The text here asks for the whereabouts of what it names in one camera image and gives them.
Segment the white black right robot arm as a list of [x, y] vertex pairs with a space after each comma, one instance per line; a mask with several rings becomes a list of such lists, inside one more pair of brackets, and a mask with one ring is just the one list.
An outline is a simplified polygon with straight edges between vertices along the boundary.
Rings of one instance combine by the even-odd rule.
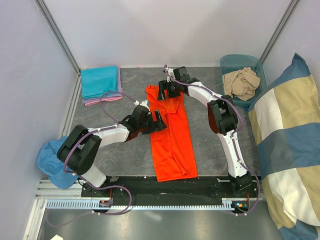
[[210, 90], [197, 78], [190, 77], [184, 66], [169, 68], [165, 65], [163, 72], [167, 79], [158, 82], [157, 99], [163, 101], [185, 94], [206, 106], [209, 127], [217, 134], [226, 156], [229, 191], [235, 197], [242, 196], [253, 180], [240, 149], [238, 141], [240, 114], [233, 104], [232, 97]]

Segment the orange t-shirt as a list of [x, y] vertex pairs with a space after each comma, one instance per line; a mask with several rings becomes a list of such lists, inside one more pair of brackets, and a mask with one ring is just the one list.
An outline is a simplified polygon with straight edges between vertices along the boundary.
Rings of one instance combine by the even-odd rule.
[[153, 166], [159, 182], [198, 176], [184, 96], [157, 100], [159, 87], [145, 89], [149, 108], [159, 111], [167, 128], [150, 134]]

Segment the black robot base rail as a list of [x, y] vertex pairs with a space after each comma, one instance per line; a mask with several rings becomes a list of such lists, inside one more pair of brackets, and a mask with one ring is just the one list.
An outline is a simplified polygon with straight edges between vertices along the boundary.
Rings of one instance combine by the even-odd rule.
[[108, 177], [104, 187], [97, 190], [83, 184], [82, 197], [106, 198], [118, 205], [218, 205], [222, 199], [253, 200], [258, 195], [258, 180], [252, 177], [252, 184], [236, 191], [229, 176], [200, 176], [196, 178], [158, 182], [154, 176]]

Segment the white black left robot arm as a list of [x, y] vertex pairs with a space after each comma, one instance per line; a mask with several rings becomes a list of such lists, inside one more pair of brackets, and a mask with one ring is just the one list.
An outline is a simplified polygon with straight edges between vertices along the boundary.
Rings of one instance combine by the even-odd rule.
[[110, 191], [107, 176], [94, 164], [98, 150], [102, 147], [128, 142], [138, 134], [152, 134], [165, 130], [160, 111], [151, 112], [147, 105], [137, 105], [132, 114], [118, 123], [101, 128], [86, 128], [77, 125], [58, 149], [56, 157], [63, 163], [66, 173], [76, 174], [92, 185], [99, 197]]

